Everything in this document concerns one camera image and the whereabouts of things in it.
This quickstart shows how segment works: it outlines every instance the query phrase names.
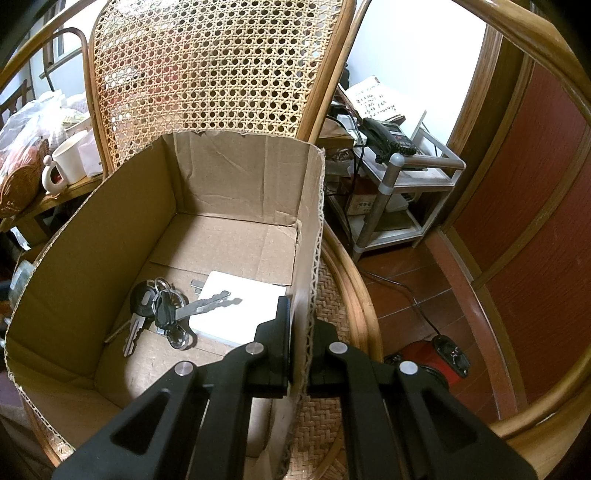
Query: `key ring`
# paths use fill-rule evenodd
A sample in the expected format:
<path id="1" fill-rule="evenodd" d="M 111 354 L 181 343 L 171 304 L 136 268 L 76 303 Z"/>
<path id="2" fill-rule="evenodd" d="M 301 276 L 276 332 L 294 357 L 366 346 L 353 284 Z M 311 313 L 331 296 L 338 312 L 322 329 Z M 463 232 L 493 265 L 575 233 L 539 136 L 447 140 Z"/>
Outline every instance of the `key ring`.
<path id="1" fill-rule="evenodd" d="M 184 307 L 187 304 L 183 294 L 180 293 L 176 288 L 172 288 L 170 283 L 168 283 L 168 281 L 165 278 L 155 278 L 154 289 L 156 290 L 156 295 L 154 296 L 154 300 L 152 301 L 152 311 L 154 312 L 154 316 L 156 315 L 156 311 L 158 310 L 158 307 L 162 302 L 162 297 L 165 293 L 169 296 L 176 297 L 178 299 L 178 302 L 181 304 L 181 307 Z M 170 346 L 175 350 L 185 350 L 190 346 L 191 342 L 193 341 L 193 337 L 191 336 L 191 334 L 189 334 L 189 332 L 186 331 L 178 323 L 175 326 L 173 326 L 170 330 L 165 330 L 165 335 L 168 339 Z"/>

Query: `clutter on table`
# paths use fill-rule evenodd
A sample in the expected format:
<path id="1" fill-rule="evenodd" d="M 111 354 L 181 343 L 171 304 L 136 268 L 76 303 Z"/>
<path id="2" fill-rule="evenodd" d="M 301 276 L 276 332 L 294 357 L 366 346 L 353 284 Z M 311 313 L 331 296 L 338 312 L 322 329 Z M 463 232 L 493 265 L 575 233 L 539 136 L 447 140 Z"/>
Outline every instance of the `clutter on table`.
<path id="1" fill-rule="evenodd" d="M 42 177 L 48 193 L 59 194 L 102 173 L 90 127 L 84 93 L 66 98 L 59 90 L 46 92 L 11 115 L 0 131 L 0 217 L 23 211 Z"/>

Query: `black key head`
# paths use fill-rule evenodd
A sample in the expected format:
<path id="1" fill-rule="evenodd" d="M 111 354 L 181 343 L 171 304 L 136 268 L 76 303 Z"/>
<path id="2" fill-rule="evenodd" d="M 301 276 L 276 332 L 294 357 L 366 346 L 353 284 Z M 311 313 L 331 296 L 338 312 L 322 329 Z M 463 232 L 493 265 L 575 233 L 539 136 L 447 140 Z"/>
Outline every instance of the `black key head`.
<path id="1" fill-rule="evenodd" d="M 155 306 L 156 315 L 154 317 L 154 324 L 156 327 L 164 330 L 170 330 L 175 327 L 178 323 L 176 319 L 177 308 L 174 306 L 172 298 L 167 291 L 159 293 Z"/>
<path id="2" fill-rule="evenodd" d="M 147 282 L 138 283 L 129 296 L 131 313 L 147 318 L 154 315 L 152 303 L 156 297 L 156 290 L 150 287 Z"/>

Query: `black telephone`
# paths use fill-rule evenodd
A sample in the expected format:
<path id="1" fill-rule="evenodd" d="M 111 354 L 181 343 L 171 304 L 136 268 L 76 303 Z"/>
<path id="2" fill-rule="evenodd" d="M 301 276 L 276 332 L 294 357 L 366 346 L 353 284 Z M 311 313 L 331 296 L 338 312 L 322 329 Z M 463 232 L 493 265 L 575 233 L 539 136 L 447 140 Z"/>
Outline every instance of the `black telephone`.
<path id="1" fill-rule="evenodd" d="M 407 156 L 418 153 L 418 148 L 397 124 L 364 118 L 361 131 L 368 137 L 368 147 L 375 153 L 377 163 L 388 162 L 395 153 Z"/>

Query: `silver key blade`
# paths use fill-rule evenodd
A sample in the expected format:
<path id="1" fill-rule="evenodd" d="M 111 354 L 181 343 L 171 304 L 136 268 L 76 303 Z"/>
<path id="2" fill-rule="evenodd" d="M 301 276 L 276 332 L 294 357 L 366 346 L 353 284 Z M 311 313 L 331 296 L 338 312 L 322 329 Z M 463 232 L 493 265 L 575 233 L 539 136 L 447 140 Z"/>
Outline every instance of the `silver key blade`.
<path id="1" fill-rule="evenodd" d="M 144 321 L 145 317 L 140 317 L 137 313 L 132 314 L 131 324 L 129 325 L 129 336 L 125 340 L 123 347 L 123 356 L 130 356 L 134 352 L 135 339 L 144 326 Z"/>
<path id="2" fill-rule="evenodd" d="M 190 317 L 191 315 L 207 312 L 208 310 L 214 308 L 216 304 L 226 300 L 226 298 L 228 298 L 230 295 L 230 292 L 224 290 L 223 292 L 214 295 L 210 299 L 192 301 L 188 305 L 177 309 L 174 316 L 178 321 Z"/>

